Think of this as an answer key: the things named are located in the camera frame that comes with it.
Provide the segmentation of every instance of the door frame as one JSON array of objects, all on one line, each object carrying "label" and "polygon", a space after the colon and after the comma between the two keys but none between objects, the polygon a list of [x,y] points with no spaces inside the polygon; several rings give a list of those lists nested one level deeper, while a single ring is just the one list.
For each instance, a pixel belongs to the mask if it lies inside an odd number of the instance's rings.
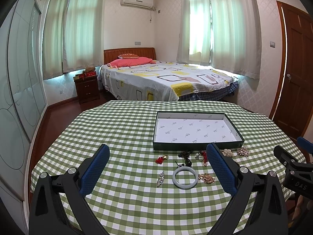
[{"label": "door frame", "polygon": [[[285,65],[286,65],[286,31],[285,31],[285,23],[284,23],[284,16],[283,16],[283,10],[282,10],[282,5],[285,4],[283,2],[280,1],[276,1],[277,2],[277,6],[278,6],[278,11],[279,11],[279,17],[281,19],[281,35],[282,35],[282,57],[281,57],[281,72],[280,72],[280,76],[279,76],[279,81],[278,81],[278,87],[277,87],[277,91],[276,91],[276,96],[274,99],[274,103],[272,106],[272,110],[270,112],[270,116],[269,118],[273,120],[274,115],[275,115],[275,111],[276,108],[278,107],[278,101],[281,95],[281,90],[283,88],[283,79],[284,79],[284,72],[285,72]],[[304,136],[306,129],[309,126],[309,123],[312,119],[312,115],[313,115],[313,107],[311,109],[308,121],[306,122],[306,126],[304,127],[302,133],[301,133],[301,137]]]}]

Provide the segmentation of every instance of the green checkered tablecloth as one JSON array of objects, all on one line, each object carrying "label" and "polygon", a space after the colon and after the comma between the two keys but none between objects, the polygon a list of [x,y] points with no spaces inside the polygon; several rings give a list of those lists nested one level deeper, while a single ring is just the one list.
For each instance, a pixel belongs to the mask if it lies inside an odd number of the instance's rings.
[{"label": "green checkered tablecloth", "polygon": [[[304,157],[290,139],[270,119],[241,107],[216,101],[148,102],[110,101],[81,113],[57,138],[32,171],[34,191],[39,175],[63,174],[91,157],[101,144],[110,148],[110,159],[92,194],[86,196],[90,208],[109,234],[206,234],[224,211],[230,195],[216,182],[202,181],[189,190],[177,188],[172,182],[175,160],[183,159],[177,152],[156,152],[152,137],[157,111],[224,112],[245,139],[247,158],[234,158],[252,172],[266,174],[274,170],[280,181],[284,166],[273,155],[281,145],[300,162]],[[170,159],[162,165],[155,160],[162,155]],[[215,176],[211,166],[191,156],[192,167],[199,173]],[[157,188],[159,174],[165,172],[164,183]],[[178,175],[179,183],[190,183],[188,173]],[[292,192],[283,188],[287,199]],[[236,231],[244,228],[256,194],[251,194],[248,206]],[[78,227],[65,195],[61,196],[69,220]]]}]

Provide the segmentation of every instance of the nightstand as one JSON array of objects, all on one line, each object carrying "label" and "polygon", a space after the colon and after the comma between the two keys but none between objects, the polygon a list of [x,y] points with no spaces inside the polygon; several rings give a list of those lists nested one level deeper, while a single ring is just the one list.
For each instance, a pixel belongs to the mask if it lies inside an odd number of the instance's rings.
[{"label": "nightstand", "polygon": [[97,76],[75,80],[79,104],[100,99]]}]

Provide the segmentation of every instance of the air conditioner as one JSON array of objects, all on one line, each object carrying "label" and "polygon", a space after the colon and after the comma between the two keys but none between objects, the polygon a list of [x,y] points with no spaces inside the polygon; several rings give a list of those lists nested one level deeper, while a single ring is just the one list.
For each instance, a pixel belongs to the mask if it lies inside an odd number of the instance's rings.
[{"label": "air conditioner", "polygon": [[151,9],[153,7],[153,0],[121,0],[121,5]]}]

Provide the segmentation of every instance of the pillow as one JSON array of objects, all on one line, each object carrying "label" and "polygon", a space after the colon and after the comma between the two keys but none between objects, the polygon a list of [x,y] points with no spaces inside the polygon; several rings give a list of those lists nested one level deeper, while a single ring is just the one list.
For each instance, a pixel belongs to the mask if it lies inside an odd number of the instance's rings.
[{"label": "pillow", "polygon": [[119,59],[137,59],[138,57],[135,54],[122,54],[118,56]]},{"label": "pillow", "polygon": [[156,64],[151,58],[139,57],[137,59],[116,59],[113,62],[108,63],[108,66],[112,68],[129,67],[135,65],[143,65],[147,63]]}]

